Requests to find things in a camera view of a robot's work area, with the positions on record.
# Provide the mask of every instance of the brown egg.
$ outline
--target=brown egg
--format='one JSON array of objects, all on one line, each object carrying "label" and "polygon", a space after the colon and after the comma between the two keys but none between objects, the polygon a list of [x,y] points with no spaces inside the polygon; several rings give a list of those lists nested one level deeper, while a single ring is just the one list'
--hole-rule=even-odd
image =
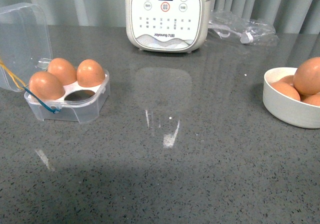
[{"label": "brown egg", "polygon": [[314,106],[320,106],[320,93],[308,96],[303,102]]},{"label": "brown egg", "polygon": [[55,58],[48,66],[48,72],[55,75],[63,86],[77,81],[76,68],[66,59]]},{"label": "brown egg", "polygon": [[278,82],[288,83],[290,86],[294,86],[294,75],[287,75],[282,77]]},{"label": "brown egg", "polygon": [[293,84],[295,89],[303,95],[320,92],[320,57],[314,57],[302,63],[293,76]]},{"label": "brown egg", "polygon": [[92,88],[101,85],[106,76],[105,71],[98,62],[87,59],[80,63],[76,78],[81,87]]},{"label": "brown egg", "polygon": [[33,74],[29,81],[29,89],[39,99],[47,100],[57,100],[66,93],[59,79],[47,71]]},{"label": "brown egg", "polygon": [[310,97],[312,95],[302,95],[300,94],[300,100],[303,102],[306,98]]},{"label": "brown egg", "polygon": [[281,81],[276,81],[272,84],[270,84],[271,87],[276,89],[278,92],[282,93],[283,95],[295,99],[297,101],[300,101],[300,95],[297,92],[297,90],[289,85],[288,83],[281,82]]}]

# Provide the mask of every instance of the yellow wire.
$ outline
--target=yellow wire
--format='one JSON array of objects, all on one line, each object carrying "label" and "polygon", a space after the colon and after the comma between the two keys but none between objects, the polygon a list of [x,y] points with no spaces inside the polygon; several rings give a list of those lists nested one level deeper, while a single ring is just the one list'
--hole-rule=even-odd
[{"label": "yellow wire", "polygon": [[6,67],[6,65],[4,64],[4,62],[2,61],[1,57],[0,57],[0,66],[9,74],[9,76],[12,78],[14,84],[17,86],[17,88],[24,90],[23,87],[21,87],[18,82],[16,81],[16,79],[25,87],[26,84],[24,83],[23,80],[21,80],[19,77],[16,76],[16,74],[14,74],[11,70],[9,70],[8,67]]}]

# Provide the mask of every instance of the gray curtain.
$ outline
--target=gray curtain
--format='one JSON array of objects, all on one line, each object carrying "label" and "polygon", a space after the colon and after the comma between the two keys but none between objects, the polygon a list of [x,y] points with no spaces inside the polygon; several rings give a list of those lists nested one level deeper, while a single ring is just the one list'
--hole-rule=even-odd
[{"label": "gray curtain", "polygon": [[[0,7],[22,2],[40,5],[49,25],[126,25],[125,0],[0,0]],[[212,9],[265,19],[278,33],[320,32],[320,0],[213,0]]]}]

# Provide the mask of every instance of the clear plastic bag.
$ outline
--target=clear plastic bag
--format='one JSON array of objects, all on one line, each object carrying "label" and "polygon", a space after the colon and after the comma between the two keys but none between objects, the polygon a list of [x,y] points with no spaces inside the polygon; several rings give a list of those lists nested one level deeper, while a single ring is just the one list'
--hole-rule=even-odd
[{"label": "clear plastic bag", "polygon": [[274,26],[265,20],[243,19],[231,11],[212,10],[208,31],[223,40],[252,46],[272,47],[279,41]]}]

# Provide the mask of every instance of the quartz countertop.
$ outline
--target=quartz countertop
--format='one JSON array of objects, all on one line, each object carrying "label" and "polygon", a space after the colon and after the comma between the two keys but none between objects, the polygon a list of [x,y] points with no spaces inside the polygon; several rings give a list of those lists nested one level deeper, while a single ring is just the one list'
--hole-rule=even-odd
[{"label": "quartz countertop", "polygon": [[318,224],[320,130],[264,107],[264,73],[320,56],[209,34],[192,53],[140,51],[125,28],[49,26],[53,57],[94,59],[111,95],[88,124],[39,121],[0,89],[0,223]]}]

